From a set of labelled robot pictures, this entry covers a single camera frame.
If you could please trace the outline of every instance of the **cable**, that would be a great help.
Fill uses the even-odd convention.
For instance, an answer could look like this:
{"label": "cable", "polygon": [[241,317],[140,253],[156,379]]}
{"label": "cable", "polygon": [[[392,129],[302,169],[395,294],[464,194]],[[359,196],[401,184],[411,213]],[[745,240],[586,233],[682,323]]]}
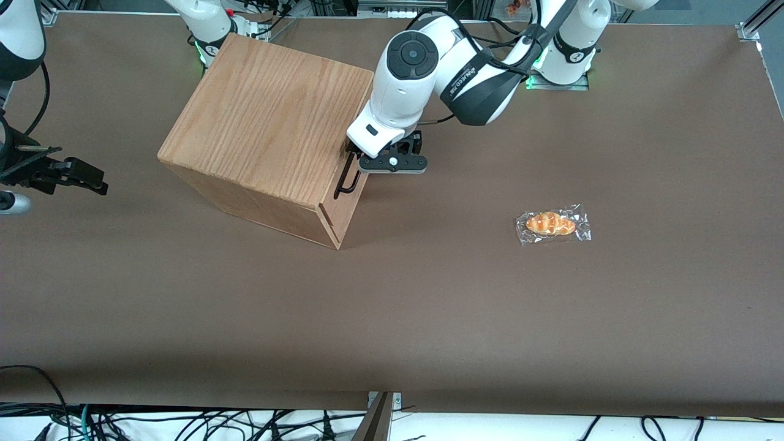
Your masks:
{"label": "cable", "polygon": [[504,29],[506,32],[509,32],[509,33],[510,33],[510,34],[512,34],[512,35],[519,35],[519,34],[522,32],[522,31],[518,31],[518,30],[516,30],[516,29],[512,29],[511,27],[509,27],[509,25],[508,25],[508,24],[506,24],[506,23],[502,22],[501,20],[499,20],[499,19],[497,19],[497,18],[495,18],[495,17],[493,17],[493,16],[489,16],[489,17],[488,17],[488,19],[487,19],[487,21],[491,21],[491,22],[493,22],[493,23],[497,23],[497,24],[498,24],[500,27],[503,27],[503,29]]}
{"label": "cable", "polygon": [[286,15],[281,15],[281,16],[280,16],[280,17],[278,17],[278,19],[277,19],[277,20],[275,20],[275,22],[274,22],[274,23],[272,23],[272,24],[271,24],[271,25],[270,25],[270,26],[269,26],[267,29],[264,29],[263,31],[260,31],[260,32],[256,32],[255,34],[251,34],[251,35],[250,35],[250,38],[256,38],[256,37],[258,37],[259,35],[264,35],[264,34],[266,34],[267,32],[269,32],[269,31],[272,31],[272,28],[273,28],[273,27],[275,27],[275,25],[276,25],[276,24],[280,23],[280,22],[281,22],[281,20],[283,20],[283,19],[284,19],[284,18],[286,18],[286,17],[287,17]]}
{"label": "cable", "polygon": [[52,85],[49,83],[49,71],[46,70],[46,63],[44,63],[43,61],[41,62],[41,72],[43,72],[44,74],[44,87],[45,87],[44,102],[41,104],[41,110],[38,111],[38,114],[35,116],[35,119],[30,124],[30,127],[28,127],[27,130],[24,131],[25,135],[29,135],[30,133],[33,133],[33,130],[35,130],[35,127],[41,121],[41,118],[44,117],[44,112],[46,112],[47,106],[49,106],[49,92],[52,88]]}
{"label": "cable", "polygon": [[[648,428],[645,427],[646,420],[653,421],[653,424],[656,426],[656,429],[659,430],[659,435],[662,437],[661,439],[656,439],[653,436],[651,436],[651,434],[648,432]],[[659,422],[656,420],[656,418],[648,417],[648,416],[640,418],[640,427],[642,427],[642,431],[645,434],[645,436],[647,436],[648,439],[650,439],[651,441],[667,441],[667,438],[664,436],[664,431],[662,430],[662,426],[659,425]]]}
{"label": "cable", "polygon": [[586,429],[586,432],[583,434],[583,437],[578,439],[578,441],[587,441],[588,440],[588,437],[590,436],[591,431],[593,431],[593,427],[596,425],[597,422],[599,422],[600,418],[601,418],[601,415],[597,415],[593,419],[593,421],[590,422],[590,424],[588,425],[588,429]]}
{"label": "cable", "polygon": [[[469,44],[471,44],[471,48],[473,48],[474,51],[476,51],[476,53],[482,52],[482,48],[474,40],[473,35],[471,35],[471,33],[466,29],[466,26],[463,24],[463,22],[458,20],[457,17],[452,15],[446,9],[442,9],[442,8],[425,8],[425,9],[422,9],[422,11],[420,13],[416,14],[416,16],[414,16],[414,18],[412,18],[411,21],[408,22],[408,26],[406,26],[405,29],[406,30],[411,29],[411,26],[413,26],[414,23],[416,23],[416,21],[419,20],[419,18],[421,16],[423,16],[425,14],[428,14],[428,13],[442,13],[442,14],[446,15],[447,17],[451,18],[452,21],[454,21],[455,24],[457,25],[457,28],[460,30],[460,32],[466,37],[466,39],[468,40]],[[528,78],[528,72],[521,71],[520,69],[516,68],[515,66],[506,64],[506,63],[504,63],[504,62],[502,62],[500,60],[497,60],[496,58],[491,58],[490,60],[488,60],[488,64],[490,64],[493,67],[497,67],[498,69],[504,69],[504,70],[512,72],[514,74],[520,75],[521,77],[523,77],[523,78],[521,78],[521,81],[524,81],[525,79]]]}
{"label": "cable", "polygon": [[699,419],[699,425],[697,426],[697,432],[694,432],[694,441],[699,441],[699,434],[702,433],[702,427],[705,425],[705,418],[697,417]]}
{"label": "cable", "polygon": [[[344,418],[359,418],[359,417],[364,417],[364,416],[365,416],[365,414],[348,414],[348,415],[338,415],[336,417],[330,417],[329,419],[334,421],[334,420],[342,420]],[[287,430],[286,432],[283,432],[279,436],[276,436],[276,437],[272,438],[270,441],[280,441],[281,439],[283,439],[283,437],[285,437],[286,435],[288,435],[291,432],[294,432],[295,430],[300,430],[300,429],[306,428],[306,427],[313,427],[315,424],[317,424],[317,423],[319,423],[321,421],[322,420],[316,420],[316,421],[311,421],[309,423],[302,423],[301,425],[292,425],[292,426],[279,425],[278,427],[281,427],[281,428],[287,428],[287,427],[292,427],[292,428],[290,430]]]}
{"label": "cable", "polygon": [[92,441],[90,439],[90,434],[87,432],[87,404],[82,408],[82,436],[84,436],[85,441]]}
{"label": "cable", "polygon": [[236,417],[238,417],[238,416],[240,416],[241,414],[244,414],[244,413],[245,413],[245,411],[241,410],[241,411],[237,412],[236,414],[231,415],[230,417],[228,417],[225,420],[223,420],[223,422],[220,423],[219,425],[212,427],[212,431],[211,432],[210,432],[210,428],[208,427],[207,428],[207,432],[204,433],[204,440],[206,441],[207,438],[209,438],[213,433],[217,432],[219,428],[228,427],[228,426],[225,425],[226,423],[228,423],[229,421],[235,419]]}
{"label": "cable", "polygon": [[[44,78],[46,78],[46,83],[48,84],[49,83],[49,74],[46,73],[46,67],[44,67],[43,63],[41,63],[41,67],[44,69]],[[47,87],[46,98],[44,99],[44,103],[49,101],[49,91],[48,90],[49,90],[49,88]],[[57,394],[57,399],[60,401],[60,405],[62,406],[62,409],[63,409],[63,414],[65,414],[65,418],[66,418],[66,420],[69,423],[68,424],[68,438],[67,439],[68,439],[68,441],[71,441],[73,438],[72,438],[72,434],[71,434],[72,427],[71,427],[71,424],[70,424],[71,422],[70,422],[70,418],[69,418],[69,414],[68,414],[68,408],[66,408],[65,398],[63,398],[63,393],[60,392],[60,389],[57,387],[57,385],[54,384],[54,380],[52,380],[52,378],[46,372],[44,372],[43,369],[41,369],[40,367],[37,367],[37,366],[32,366],[32,365],[28,365],[28,364],[11,364],[11,365],[6,365],[6,366],[0,366],[0,370],[6,370],[6,369],[29,369],[29,370],[34,370],[35,372],[38,372],[39,374],[41,374],[42,377],[44,377],[46,379],[46,381],[49,383],[49,385],[52,386],[52,389],[54,389],[54,393]]]}
{"label": "cable", "polygon": [[435,119],[433,121],[422,121],[422,122],[420,122],[417,125],[418,126],[434,126],[436,124],[441,124],[442,122],[449,121],[452,118],[455,118],[455,114],[451,114],[450,116],[447,116],[447,117],[444,117],[444,118],[441,118],[441,119]]}

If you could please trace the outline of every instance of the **metal bracket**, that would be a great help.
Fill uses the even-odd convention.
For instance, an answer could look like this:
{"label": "metal bracket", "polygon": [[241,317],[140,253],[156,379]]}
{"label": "metal bracket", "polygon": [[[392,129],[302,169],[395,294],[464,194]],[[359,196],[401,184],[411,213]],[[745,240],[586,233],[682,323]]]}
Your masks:
{"label": "metal bracket", "polygon": [[349,151],[348,158],[346,158],[346,165],[343,166],[343,172],[340,174],[340,179],[338,180],[338,186],[335,187],[335,192],[332,193],[333,199],[338,199],[340,193],[351,193],[357,188],[357,182],[359,182],[359,169],[357,170],[357,174],[354,175],[354,180],[351,182],[350,187],[344,187],[343,184],[346,182],[346,176],[348,176],[348,170],[351,168],[351,163],[354,162],[354,156],[359,159],[361,153],[357,153],[356,151]]}
{"label": "metal bracket", "polygon": [[738,32],[738,38],[742,42],[758,42],[760,41],[760,33],[755,31],[751,35],[746,33],[746,24],[741,22],[740,24],[735,25],[735,30]]}
{"label": "metal bracket", "polygon": [[[368,409],[376,399],[378,392],[368,392]],[[392,392],[392,410],[400,410],[403,408],[403,392]]]}
{"label": "metal bracket", "polygon": [[368,413],[362,418],[351,441],[388,441],[392,424],[394,392],[375,392]]}
{"label": "metal bracket", "polygon": [[583,76],[580,77],[580,79],[576,82],[563,86],[560,84],[553,84],[552,82],[545,80],[545,78],[539,72],[531,71],[531,76],[525,80],[525,88],[537,90],[576,90],[585,92],[588,90],[588,75],[583,74]]}

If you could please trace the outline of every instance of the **green light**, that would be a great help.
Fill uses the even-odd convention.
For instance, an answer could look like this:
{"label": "green light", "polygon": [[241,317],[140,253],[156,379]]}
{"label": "green light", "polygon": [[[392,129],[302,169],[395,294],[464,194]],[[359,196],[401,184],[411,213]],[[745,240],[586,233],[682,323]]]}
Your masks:
{"label": "green light", "polygon": [[198,59],[201,60],[201,63],[206,66],[207,62],[204,59],[204,53],[201,51],[201,48],[198,47],[198,45],[196,45],[196,50],[198,51]]}

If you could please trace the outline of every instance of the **black strap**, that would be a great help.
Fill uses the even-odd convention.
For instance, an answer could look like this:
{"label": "black strap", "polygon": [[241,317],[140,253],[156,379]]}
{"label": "black strap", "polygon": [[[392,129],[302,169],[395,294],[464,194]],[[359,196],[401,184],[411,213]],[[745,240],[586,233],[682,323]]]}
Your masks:
{"label": "black strap", "polygon": [[529,24],[528,27],[526,27],[523,31],[523,42],[526,42],[525,34],[528,32],[528,38],[532,40],[531,49],[520,59],[520,61],[513,64],[513,66],[519,67],[524,71],[530,69],[536,59],[542,55],[542,52],[544,52],[544,49],[547,47],[547,45],[550,44],[550,40],[553,38],[555,33],[561,29],[561,26],[563,26],[566,18],[570,13],[572,13],[572,10],[575,8],[575,6],[577,6],[577,0],[567,0],[561,6],[558,12],[555,13],[555,16],[547,25],[547,27],[543,27],[542,25],[536,23]]}
{"label": "black strap", "polygon": [[558,52],[563,53],[564,57],[566,58],[566,62],[570,64],[577,64],[585,60],[586,56],[589,56],[593,51],[593,48],[596,47],[596,43],[594,43],[593,45],[584,49],[575,48],[574,46],[571,46],[564,41],[560,32],[555,33],[553,42],[555,42],[555,47],[558,49]]}
{"label": "black strap", "polygon": [[468,84],[469,81],[482,69],[490,60],[493,59],[490,49],[485,49],[474,55],[463,69],[458,71],[449,84],[444,88],[439,96],[441,101],[449,106],[461,90]]}

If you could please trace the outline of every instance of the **box lid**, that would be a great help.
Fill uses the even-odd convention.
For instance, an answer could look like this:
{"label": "box lid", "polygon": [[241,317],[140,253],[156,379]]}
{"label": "box lid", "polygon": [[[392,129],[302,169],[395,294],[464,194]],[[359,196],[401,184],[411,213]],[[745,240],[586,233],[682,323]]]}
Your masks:
{"label": "box lid", "polygon": [[229,35],[158,157],[302,206],[323,200],[373,73]]}

